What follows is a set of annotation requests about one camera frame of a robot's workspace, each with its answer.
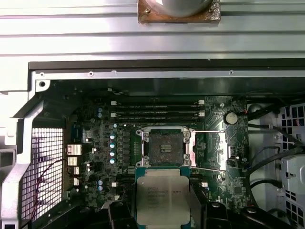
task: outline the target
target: capacitor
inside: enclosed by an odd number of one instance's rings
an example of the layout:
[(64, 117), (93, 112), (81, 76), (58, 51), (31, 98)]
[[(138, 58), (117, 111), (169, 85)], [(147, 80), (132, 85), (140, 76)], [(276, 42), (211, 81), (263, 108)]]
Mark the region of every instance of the capacitor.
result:
[(111, 159), (109, 160), (109, 162), (110, 162), (110, 164), (114, 164), (114, 163), (115, 163), (115, 159), (114, 159), (114, 158), (111, 158)]
[(229, 112), (224, 115), (224, 122), (228, 125), (234, 125), (238, 121), (238, 116), (234, 112)]

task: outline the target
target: black cable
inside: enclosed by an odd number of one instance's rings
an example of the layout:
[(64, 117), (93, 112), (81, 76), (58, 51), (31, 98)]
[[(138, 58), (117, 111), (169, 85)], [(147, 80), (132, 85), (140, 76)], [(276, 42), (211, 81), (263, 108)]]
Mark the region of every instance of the black cable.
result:
[(289, 223), (290, 223), (290, 226), (295, 227), (295, 222), (294, 222), (294, 221), (292, 220), (292, 218), (291, 218), (286, 212), (284, 212), (283, 210), (278, 209), (278, 208), (273, 208), (273, 209), (270, 209), (270, 210), (267, 211), (267, 212), (270, 213), (270, 214), (273, 214), (273, 213), (275, 213), (275, 212), (278, 212), (278, 213), (283, 214), (285, 217), (287, 217), (287, 219), (288, 219), (288, 221), (289, 221)]
[(278, 159), (282, 159), (283, 157), (299, 154), (302, 152), (303, 152), (303, 149), (300, 147), (297, 147), (297, 148), (290, 149), (290, 150), (284, 151), (282, 153), (273, 155), (269, 158), (266, 158), (265, 160), (258, 162), (255, 166), (253, 166), (249, 171), (246, 172), (246, 175), (250, 176), (253, 172), (255, 172), (256, 170), (260, 169), (261, 167), (269, 164), (270, 162), (273, 162)]
[(244, 179), (244, 187), (246, 188), (246, 191), (248, 192), (250, 196), (251, 203), (253, 204), (254, 207), (258, 208), (258, 204), (254, 198), (253, 192), (251, 190), (251, 185), (250, 185), (250, 176), (246, 176)]
[(278, 181), (278, 180), (273, 180), (273, 179), (256, 181), (256, 182), (252, 183), (250, 187), (254, 188), (255, 186), (260, 185), (260, 184), (272, 184), (275, 187), (282, 188), (282, 182)]
[[(294, 98), (291, 98), (291, 99), (286, 99), (286, 102), (289, 104), (289, 105), (295, 105), (295, 104), (299, 104), (299, 103), (302, 103), (304, 102), (305, 99), (304, 99), (304, 96), (302, 95), (299, 95), (297, 97), (294, 97)], [(264, 107), (260, 110), (257, 110), (253, 113), (250, 113), (248, 115), (248, 121), (251, 121), (251, 120), (254, 120), (254, 119), (258, 119), (272, 111), (275, 111), (275, 110), (278, 110), (280, 109), (281, 107), (283, 107), (284, 105), (282, 103), (280, 104), (272, 104), (272, 105), (269, 105), (267, 107)]]
[(251, 161), (250, 161), (250, 164), (252, 165), (255, 158), (261, 154), (262, 152), (264, 152), (266, 149), (277, 149), (277, 153), (279, 154), (281, 152), (281, 148), (278, 147), (278, 146), (267, 146), (267, 147), (264, 147), (262, 148), (260, 151), (258, 151), (252, 158), (251, 158)]
[(248, 127), (276, 130), (277, 132), (280, 132), (283, 136), (285, 136), (290, 142), (294, 142), (297, 146), (304, 146), (304, 144), (301, 141), (299, 141), (298, 139), (295, 139), (290, 134), (288, 134), (287, 132), (285, 132), (284, 130), (282, 130), (281, 128), (278, 128), (276, 126), (273, 126), (272, 128), (270, 128), (269, 125), (248, 124)]

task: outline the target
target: screw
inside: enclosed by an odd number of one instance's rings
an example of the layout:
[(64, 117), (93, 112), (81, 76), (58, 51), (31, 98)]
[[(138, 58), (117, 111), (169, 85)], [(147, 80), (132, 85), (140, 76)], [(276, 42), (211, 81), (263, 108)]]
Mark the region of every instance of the screw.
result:
[(213, 208), (220, 208), (220, 204), (219, 203), (212, 203), (212, 207)]
[(247, 209), (247, 212), (249, 212), (250, 214), (255, 214), (256, 213), (256, 210), (255, 209)]

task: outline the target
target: mesh grille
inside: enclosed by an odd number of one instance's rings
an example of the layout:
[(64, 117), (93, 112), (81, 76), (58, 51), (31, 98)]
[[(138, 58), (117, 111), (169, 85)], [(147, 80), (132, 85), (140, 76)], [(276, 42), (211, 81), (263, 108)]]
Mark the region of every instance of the mesh grille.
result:
[(300, 206), (291, 201), (286, 201), (286, 213), (294, 222), (302, 228), (304, 227), (304, 210)]
[[(304, 128), (301, 127), (305, 125), (304, 109), (305, 104), (292, 105), (291, 107), (286, 107), (284, 114), (282, 114), (282, 130), (300, 141), (304, 140)], [(290, 142), (285, 136), (283, 136), (282, 143), (284, 151), (292, 149), (294, 145), (294, 143)]]
[(31, 153), (22, 179), (21, 217), (36, 220), (62, 198), (63, 129), (34, 128)]

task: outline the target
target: green circuit board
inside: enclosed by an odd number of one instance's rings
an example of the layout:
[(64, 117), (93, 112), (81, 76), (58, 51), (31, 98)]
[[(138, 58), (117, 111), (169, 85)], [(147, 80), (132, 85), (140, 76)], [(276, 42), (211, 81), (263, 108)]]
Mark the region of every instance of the green circuit board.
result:
[[(86, 205), (100, 208), (106, 201), (121, 198), (118, 177), (135, 179), (144, 152), (151, 167), (192, 165), (190, 173), (204, 177), (208, 199), (239, 212), (249, 203), (244, 187), (249, 167), (245, 110), (245, 100), (230, 96), (122, 95), (85, 100), (75, 111), (78, 120), (71, 139), (82, 145), (79, 189)], [(228, 113), (236, 114), (236, 123), (224, 121)], [(140, 131), (148, 127), (149, 141), (144, 142)], [(192, 136), (195, 133), (189, 165), (184, 164), (182, 128), (193, 131)]]

